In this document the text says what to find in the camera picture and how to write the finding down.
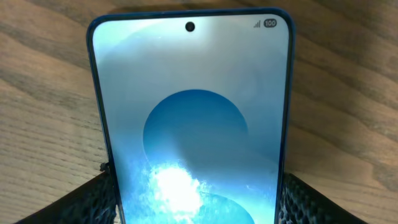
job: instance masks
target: wooden table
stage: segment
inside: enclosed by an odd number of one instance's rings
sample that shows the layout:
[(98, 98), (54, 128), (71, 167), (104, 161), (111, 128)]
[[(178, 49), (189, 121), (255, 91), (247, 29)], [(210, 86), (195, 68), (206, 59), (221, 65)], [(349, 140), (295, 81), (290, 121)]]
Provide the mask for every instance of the wooden table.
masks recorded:
[(398, 1), (388, 0), (1, 0), (0, 223), (56, 201), (107, 161), (90, 21), (254, 6), (281, 7), (297, 25), (286, 169), (369, 223), (398, 223)]

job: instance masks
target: blue gradient wallpaper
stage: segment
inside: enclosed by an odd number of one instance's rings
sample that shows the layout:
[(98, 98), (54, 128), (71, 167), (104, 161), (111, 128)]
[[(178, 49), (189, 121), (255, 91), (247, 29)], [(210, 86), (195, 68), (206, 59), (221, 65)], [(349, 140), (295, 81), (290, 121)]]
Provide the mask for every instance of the blue gradient wallpaper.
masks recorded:
[(288, 46), (272, 14), (95, 29), (127, 224), (274, 223)]

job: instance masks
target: brown wood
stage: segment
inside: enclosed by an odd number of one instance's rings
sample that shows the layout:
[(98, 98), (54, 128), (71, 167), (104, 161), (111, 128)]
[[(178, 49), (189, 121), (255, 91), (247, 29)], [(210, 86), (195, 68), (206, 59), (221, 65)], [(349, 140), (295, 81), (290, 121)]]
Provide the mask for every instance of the brown wood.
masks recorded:
[(0, 223), (107, 160), (85, 33), (102, 14), (277, 6), (297, 25), (286, 168), (369, 223), (398, 223), (398, 1), (0, 1)]

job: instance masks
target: wooden surface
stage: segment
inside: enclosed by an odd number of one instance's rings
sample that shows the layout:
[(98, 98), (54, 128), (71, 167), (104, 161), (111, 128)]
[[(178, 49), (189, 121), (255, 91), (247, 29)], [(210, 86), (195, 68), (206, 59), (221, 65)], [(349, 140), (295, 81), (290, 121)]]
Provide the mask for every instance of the wooden surface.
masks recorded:
[(286, 169), (369, 223), (398, 223), (398, 1), (388, 0), (0, 0), (0, 223), (56, 201), (107, 161), (91, 20), (253, 6), (281, 7), (297, 25)]

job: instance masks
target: phone screen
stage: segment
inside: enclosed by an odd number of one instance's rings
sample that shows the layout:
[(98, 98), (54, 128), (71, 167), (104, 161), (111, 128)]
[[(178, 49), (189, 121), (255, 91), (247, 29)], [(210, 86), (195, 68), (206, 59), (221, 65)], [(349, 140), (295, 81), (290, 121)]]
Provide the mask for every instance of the phone screen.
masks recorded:
[(275, 222), (289, 37), (274, 14), (95, 28), (127, 224)]

